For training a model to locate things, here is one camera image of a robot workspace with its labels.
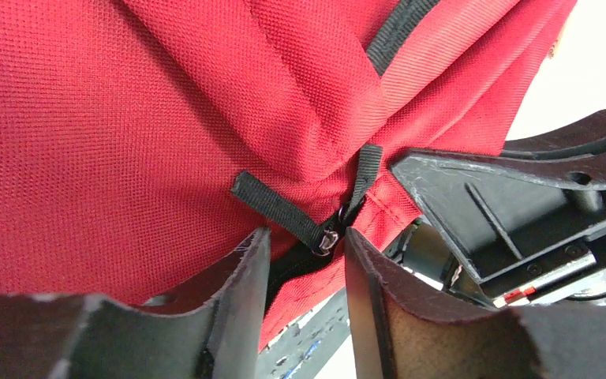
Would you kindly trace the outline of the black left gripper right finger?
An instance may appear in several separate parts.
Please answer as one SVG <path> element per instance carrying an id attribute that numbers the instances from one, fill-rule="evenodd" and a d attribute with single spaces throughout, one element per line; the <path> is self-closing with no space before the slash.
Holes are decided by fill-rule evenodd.
<path id="1" fill-rule="evenodd" d="M 606 306 L 484 310 L 344 239 L 359 378 L 606 378 Z"/>

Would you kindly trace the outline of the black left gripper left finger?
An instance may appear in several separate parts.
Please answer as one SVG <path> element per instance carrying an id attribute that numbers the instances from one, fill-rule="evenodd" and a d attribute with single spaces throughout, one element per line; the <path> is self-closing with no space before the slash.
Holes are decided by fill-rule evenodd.
<path id="1" fill-rule="evenodd" d="M 0 295 L 0 378 L 252 378 L 271 234 L 142 306 L 106 295 Z"/>

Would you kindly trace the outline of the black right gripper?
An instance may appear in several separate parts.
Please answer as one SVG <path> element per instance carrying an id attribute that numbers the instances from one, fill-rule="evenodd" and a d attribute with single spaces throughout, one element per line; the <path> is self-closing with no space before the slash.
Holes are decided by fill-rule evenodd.
<path id="1" fill-rule="evenodd" d="M 497 156 L 412 149 L 390 168 L 445 243 L 405 265 L 482 306 L 606 306 L 606 110 Z"/>

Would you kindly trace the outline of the red backpack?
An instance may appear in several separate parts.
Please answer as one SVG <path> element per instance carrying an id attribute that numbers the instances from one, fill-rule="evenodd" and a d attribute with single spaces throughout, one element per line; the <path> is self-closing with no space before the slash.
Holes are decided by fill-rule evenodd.
<path id="1" fill-rule="evenodd" d="M 0 1 L 0 296 L 141 304 L 271 229 L 247 171 L 321 224 L 420 215 L 409 148 L 495 155 L 572 1 Z"/>

